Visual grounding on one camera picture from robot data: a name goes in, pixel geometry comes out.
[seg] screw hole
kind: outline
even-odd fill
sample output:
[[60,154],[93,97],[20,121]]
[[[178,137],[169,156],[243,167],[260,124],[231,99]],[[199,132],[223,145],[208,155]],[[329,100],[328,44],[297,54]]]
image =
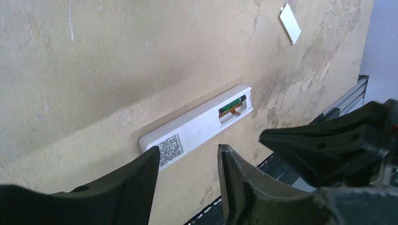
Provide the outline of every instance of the screw hole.
[[326,144],[325,144],[325,143],[319,143],[319,144],[316,145],[316,148],[317,148],[318,150],[322,150],[322,149],[324,149],[325,147],[326,147]]
[[354,135],[351,137],[351,141],[352,141],[352,142],[353,142],[353,141],[356,141],[359,137],[360,137],[359,134],[354,134]]

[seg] black plastic claw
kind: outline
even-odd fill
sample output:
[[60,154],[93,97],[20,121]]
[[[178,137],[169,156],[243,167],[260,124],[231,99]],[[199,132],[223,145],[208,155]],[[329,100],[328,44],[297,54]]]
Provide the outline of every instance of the black plastic claw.
[[69,193],[0,185],[0,224],[148,224],[159,160],[159,148],[152,147]]
[[229,145],[218,147],[226,225],[397,224],[392,188],[319,188],[307,193],[287,186],[246,162]]
[[312,125],[264,130],[260,142],[314,187],[330,186],[381,160],[391,105],[370,102],[342,117]]

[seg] white rectangular box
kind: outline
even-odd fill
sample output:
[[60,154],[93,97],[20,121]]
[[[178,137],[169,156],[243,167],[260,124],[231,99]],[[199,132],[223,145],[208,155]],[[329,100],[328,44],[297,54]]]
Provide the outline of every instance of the white rectangular box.
[[279,15],[279,19],[289,35],[291,45],[294,45],[301,34],[301,29],[289,4],[286,4],[285,7],[282,7],[281,11],[282,13]]
[[238,85],[150,132],[139,139],[141,150],[159,146],[160,170],[166,168],[249,114],[253,110],[251,89]]

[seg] white plastic device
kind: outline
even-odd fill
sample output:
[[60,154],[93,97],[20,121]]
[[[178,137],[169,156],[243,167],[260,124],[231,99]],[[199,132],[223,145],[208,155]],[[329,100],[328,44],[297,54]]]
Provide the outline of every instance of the white plastic device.
[[251,89],[238,85],[150,132],[139,139],[141,150],[159,146],[160,170],[166,168],[249,114],[253,110]]

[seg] qr code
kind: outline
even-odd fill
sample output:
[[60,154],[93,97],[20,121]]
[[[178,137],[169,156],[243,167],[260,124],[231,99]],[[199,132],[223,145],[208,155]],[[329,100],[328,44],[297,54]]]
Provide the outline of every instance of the qr code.
[[178,134],[171,136],[165,141],[158,144],[161,152],[160,166],[164,166],[168,161],[180,156],[184,150],[181,145],[180,136]]

